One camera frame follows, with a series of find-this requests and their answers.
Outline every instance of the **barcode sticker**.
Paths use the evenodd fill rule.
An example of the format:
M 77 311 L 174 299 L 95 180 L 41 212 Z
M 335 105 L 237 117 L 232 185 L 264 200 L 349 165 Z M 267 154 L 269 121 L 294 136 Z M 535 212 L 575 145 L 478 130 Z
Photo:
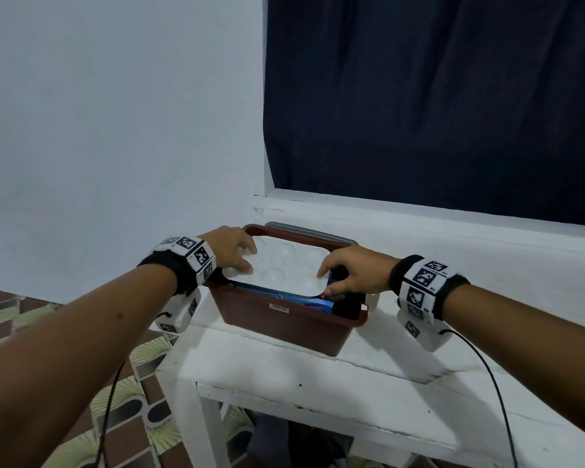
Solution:
M 280 307 L 279 305 L 269 304 L 269 307 L 273 310 L 279 310 L 280 312 L 285 312 L 288 314 L 290 312 L 286 307 Z

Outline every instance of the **dark blue curtain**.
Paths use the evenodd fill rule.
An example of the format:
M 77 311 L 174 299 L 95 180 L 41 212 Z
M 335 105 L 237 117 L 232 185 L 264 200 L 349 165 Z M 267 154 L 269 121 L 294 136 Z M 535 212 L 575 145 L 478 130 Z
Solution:
M 585 225 L 585 0 L 269 0 L 275 186 Z

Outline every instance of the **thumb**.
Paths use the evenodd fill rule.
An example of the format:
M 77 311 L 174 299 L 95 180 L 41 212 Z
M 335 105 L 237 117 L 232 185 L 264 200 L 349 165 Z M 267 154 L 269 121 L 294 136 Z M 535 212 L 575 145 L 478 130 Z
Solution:
M 250 262 L 246 259 L 242 259 L 240 256 L 238 258 L 238 261 L 236 261 L 236 264 L 234 264 L 233 267 L 242 273 L 253 274 L 253 267 L 251 267 Z
M 353 291 L 353 279 L 351 278 L 351 276 L 349 276 L 348 278 L 344 279 L 343 281 L 338 281 L 335 282 L 333 284 L 330 284 L 325 291 L 323 292 L 323 295 L 326 296 L 337 296 L 339 294 L 345 294 L 347 292 L 351 292 Z

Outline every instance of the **floor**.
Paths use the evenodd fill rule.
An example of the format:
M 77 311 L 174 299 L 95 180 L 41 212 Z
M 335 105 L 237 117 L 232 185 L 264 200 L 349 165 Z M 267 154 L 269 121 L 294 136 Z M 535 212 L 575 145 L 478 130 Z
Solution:
M 59 307 L 0 291 L 0 343 Z M 147 330 L 126 360 L 111 402 L 105 444 L 107 468 L 193 467 L 154 375 L 177 338 L 172 334 Z M 44 468 L 94 468 L 111 384 L 112 379 L 94 397 Z M 238 452 L 238 440 L 242 439 L 239 433 L 253 430 L 242 409 L 230 410 L 226 429 L 231 436 L 227 446 L 231 460 L 236 460 L 234 466 L 251 468 L 253 464 L 244 453 Z M 364 468 L 367 463 L 367 460 L 349 459 L 351 468 Z M 424 467 L 424 462 L 421 463 L 417 466 Z

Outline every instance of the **brown container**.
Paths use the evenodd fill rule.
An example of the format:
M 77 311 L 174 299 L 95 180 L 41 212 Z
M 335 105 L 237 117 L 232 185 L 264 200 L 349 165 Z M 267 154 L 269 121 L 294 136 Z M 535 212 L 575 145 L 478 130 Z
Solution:
M 244 230 L 251 236 L 273 236 L 320 246 L 329 251 L 347 246 L 336 241 L 261 225 L 247 225 Z M 351 320 L 256 292 L 236 289 L 225 284 L 225 281 L 226 279 L 218 273 L 218 279 L 207 283 L 224 322 L 310 348 L 328 356 L 336 356 L 351 330 L 364 325 L 368 316 L 366 310 L 360 310 L 358 318 Z

